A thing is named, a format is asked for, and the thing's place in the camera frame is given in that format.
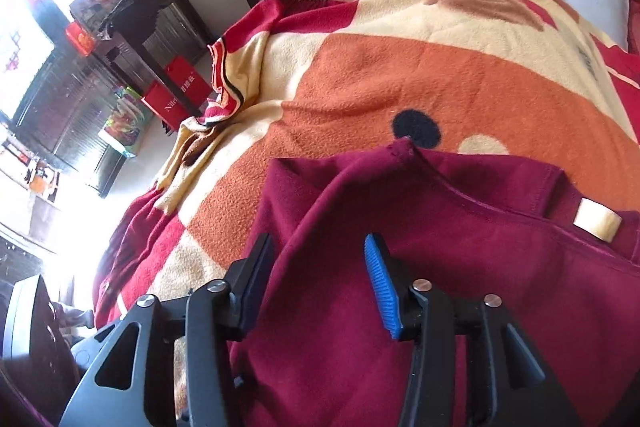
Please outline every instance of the maroon fleece garment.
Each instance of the maroon fleece garment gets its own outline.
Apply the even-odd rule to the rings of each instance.
[[[274,160],[249,245],[270,232],[279,256],[257,327],[232,348],[249,382],[247,425],[398,423],[412,343],[383,328],[364,263],[370,232],[451,297],[500,295],[585,427],[599,425],[640,368],[639,220],[619,212],[606,245],[572,224],[581,197],[548,164],[406,139]]]

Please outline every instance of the black dot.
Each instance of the black dot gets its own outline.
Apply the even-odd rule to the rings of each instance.
[[[438,124],[417,109],[405,109],[396,114],[392,128],[396,138],[408,136],[423,149],[433,149],[440,143]]]

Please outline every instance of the red fabric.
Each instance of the red fabric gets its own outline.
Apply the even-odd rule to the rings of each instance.
[[[155,242],[171,220],[155,208],[162,192],[153,188],[136,198],[111,236],[94,279],[95,324],[101,328],[110,319],[116,299],[140,262],[148,257]]]
[[[629,53],[640,54],[640,0],[629,0]]]
[[[249,245],[270,232],[280,254],[257,327],[231,349],[246,424],[398,424],[412,344],[382,326],[363,255],[378,231],[452,297],[500,295],[584,427],[599,425],[640,367],[638,213],[606,245],[572,225],[580,198],[554,166],[407,140],[274,160]]]
[[[212,85],[216,96],[209,100],[202,124],[228,118],[244,103],[242,95],[226,76],[226,55],[238,51],[255,34],[335,32],[355,17],[357,3],[327,0],[263,0],[209,46],[213,59]]]
[[[640,88],[638,87],[640,86],[640,56],[626,53],[619,46],[607,48],[593,35],[591,38],[602,55],[604,63],[635,83],[630,84],[615,74],[609,74],[620,97],[620,102],[625,108],[626,115],[629,117],[631,127],[633,127],[636,136],[640,137]]]
[[[164,230],[161,231],[148,253],[137,255],[135,251],[130,252],[130,263],[135,266],[135,272],[129,275],[129,280],[118,279],[117,281],[119,284],[117,289],[120,291],[125,306],[131,306],[138,297],[151,288],[156,275],[160,273],[160,270],[184,234],[185,227],[177,214],[174,214],[171,218],[165,218],[162,226],[164,226]],[[190,289],[193,288],[185,287],[184,294],[187,295]],[[105,324],[117,319],[122,313],[118,306],[114,307],[112,305],[111,310],[109,310],[109,305],[108,301],[104,302],[105,313],[100,316],[101,318],[108,317],[104,322]]]

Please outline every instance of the metal screw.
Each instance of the metal screw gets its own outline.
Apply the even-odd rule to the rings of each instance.
[[[499,308],[502,305],[502,298],[495,293],[489,293],[489,295],[484,296],[484,304],[489,308]]]
[[[414,281],[414,290],[417,292],[428,292],[431,288],[433,288],[433,284],[427,279],[416,279]]]
[[[136,304],[141,308],[149,308],[149,306],[151,306],[151,304],[153,304],[155,301],[156,298],[150,293],[147,293],[146,295],[141,295],[140,297],[138,297],[138,300],[136,300]]]
[[[222,279],[212,280],[207,284],[207,291],[211,293],[219,293],[226,290],[226,281]]]

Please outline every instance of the fleece blanket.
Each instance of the fleece blanket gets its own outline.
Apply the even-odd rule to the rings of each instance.
[[[263,0],[210,50],[215,98],[101,261],[99,327],[141,294],[221,277],[275,157],[410,136],[548,162],[593,200],[640,210],[640,59],[561,0]],[[183,356],[178,344],[178,405]]]

